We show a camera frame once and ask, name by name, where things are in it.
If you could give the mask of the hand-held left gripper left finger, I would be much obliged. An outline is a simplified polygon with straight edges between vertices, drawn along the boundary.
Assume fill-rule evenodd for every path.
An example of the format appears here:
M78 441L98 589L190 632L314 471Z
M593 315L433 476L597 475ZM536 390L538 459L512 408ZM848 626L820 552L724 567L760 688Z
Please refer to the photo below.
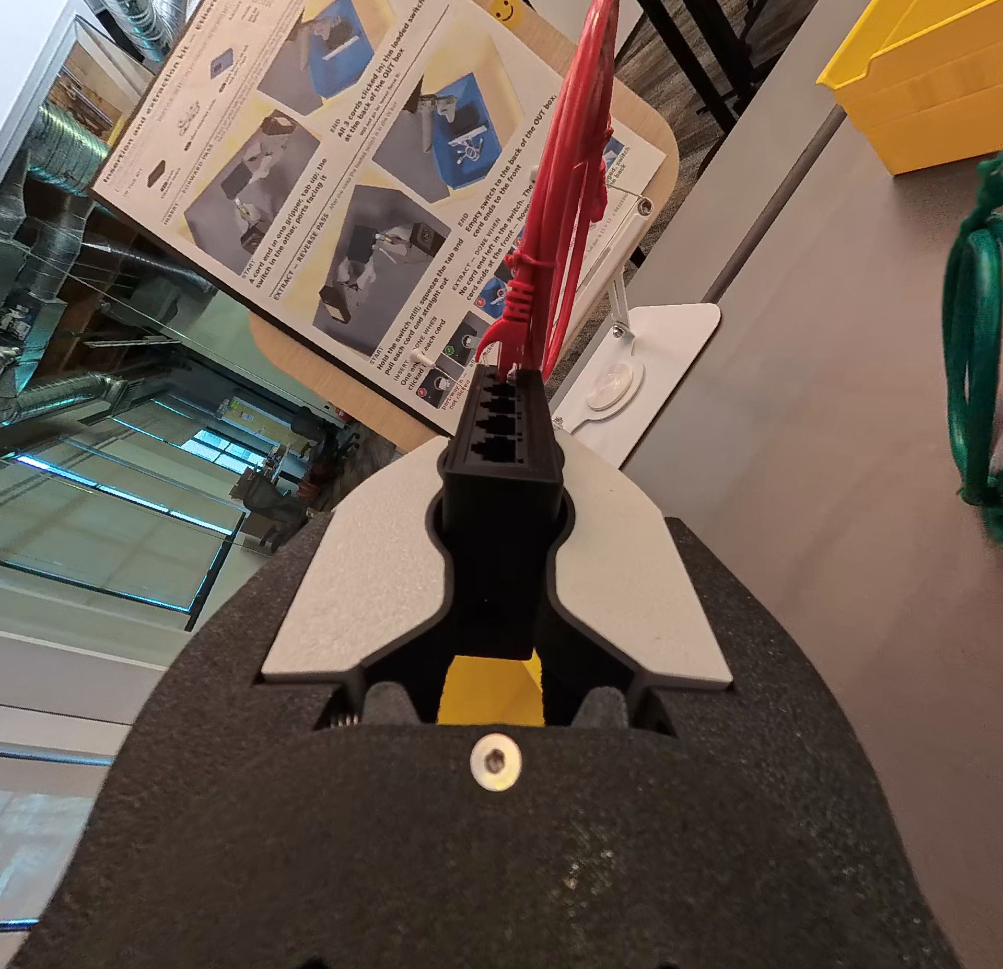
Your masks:
M357 683L445 605L446 562L428 512L442 487L436 437L372 474L331 514L261 674Z

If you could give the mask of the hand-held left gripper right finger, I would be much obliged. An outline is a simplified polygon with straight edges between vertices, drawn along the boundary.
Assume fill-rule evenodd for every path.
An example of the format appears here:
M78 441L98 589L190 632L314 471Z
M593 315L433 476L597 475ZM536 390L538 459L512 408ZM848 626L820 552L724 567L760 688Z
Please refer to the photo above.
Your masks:
M733 678L658 506L618 468L556 433L574 521L556 552L558 605L651 686Z

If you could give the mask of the black ethernet switch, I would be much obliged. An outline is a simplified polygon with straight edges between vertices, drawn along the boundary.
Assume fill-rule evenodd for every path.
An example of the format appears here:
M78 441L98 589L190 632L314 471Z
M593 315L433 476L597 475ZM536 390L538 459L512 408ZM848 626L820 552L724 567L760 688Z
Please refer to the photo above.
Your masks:
M564 454L540 372L479 365L439 473L458 655L533 655L545 559L563 518Z

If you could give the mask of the yellow plastic bin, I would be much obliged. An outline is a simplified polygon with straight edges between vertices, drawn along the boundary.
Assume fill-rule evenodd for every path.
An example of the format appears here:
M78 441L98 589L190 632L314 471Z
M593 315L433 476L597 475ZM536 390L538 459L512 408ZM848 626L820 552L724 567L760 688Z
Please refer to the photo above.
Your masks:
M1002 147L1002 0L871 0L818 79L885 169Z
M545 725L542 664L458 655L445 677L439 725Z

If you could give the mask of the instruction sheet on stand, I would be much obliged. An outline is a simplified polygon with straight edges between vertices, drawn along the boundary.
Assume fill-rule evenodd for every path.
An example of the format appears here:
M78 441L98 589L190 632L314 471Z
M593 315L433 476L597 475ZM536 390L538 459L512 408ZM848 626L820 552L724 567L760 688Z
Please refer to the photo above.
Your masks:
M471 1L490 13L499 0ZM564 74L574 55L574 46L527 4L513 1L517 6L516 18L505 22L505 26L537 56ZM576 305L573 323L561 349L562 357L583 338L585 323L599 310L600 296L604 288L615 281L615 273L630 269L633 251L640 246L645 233L663 210L678 180L678 144L668 121L620 80L614 82L612 117L616 125L627 127L661 150L665 158L644 190L645 197L651 201L651 212L642 217L639 228L627 233L617 253L618 267L610 269L605 279L593 273L592 279L586 282L594 292L585 307ZM329 360L326 353L312 351L299 339L284 333L283 326L273 326L257 313L249 314L249 324L256 346L277 369L305 385L322 402L350 413L404 451L418 448L434 435L452 435L450 430L433 424L419 411L395 404L375 383L356 379L347 368Z

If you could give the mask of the printed instruction sheet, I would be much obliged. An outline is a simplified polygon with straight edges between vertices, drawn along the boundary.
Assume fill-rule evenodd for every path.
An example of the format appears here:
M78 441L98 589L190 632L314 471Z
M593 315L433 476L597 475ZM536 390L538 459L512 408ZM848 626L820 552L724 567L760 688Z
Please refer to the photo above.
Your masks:
M456 431L574 49L501 0L203 0L94 198Z

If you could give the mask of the metal stand bracket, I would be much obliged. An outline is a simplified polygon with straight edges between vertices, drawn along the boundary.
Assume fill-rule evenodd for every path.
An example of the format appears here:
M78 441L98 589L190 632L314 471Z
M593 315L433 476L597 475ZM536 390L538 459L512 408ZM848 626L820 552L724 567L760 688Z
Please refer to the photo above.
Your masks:
M624 272L608 287L610 316L596 330L576 360L574 373L562 385L551 422L558 432L574 434L588 424L619 415L638 395L645 378L643 361L636 355L637 338L630 322Z

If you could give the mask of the silver ventilation duct cluster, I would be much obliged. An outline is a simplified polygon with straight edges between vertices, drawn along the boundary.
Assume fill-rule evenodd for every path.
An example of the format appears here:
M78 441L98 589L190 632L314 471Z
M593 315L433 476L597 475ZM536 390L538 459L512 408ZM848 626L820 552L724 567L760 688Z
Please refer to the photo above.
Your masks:
M89 0L2 0L2 428L129 404L216 295L88 191L148 83Z

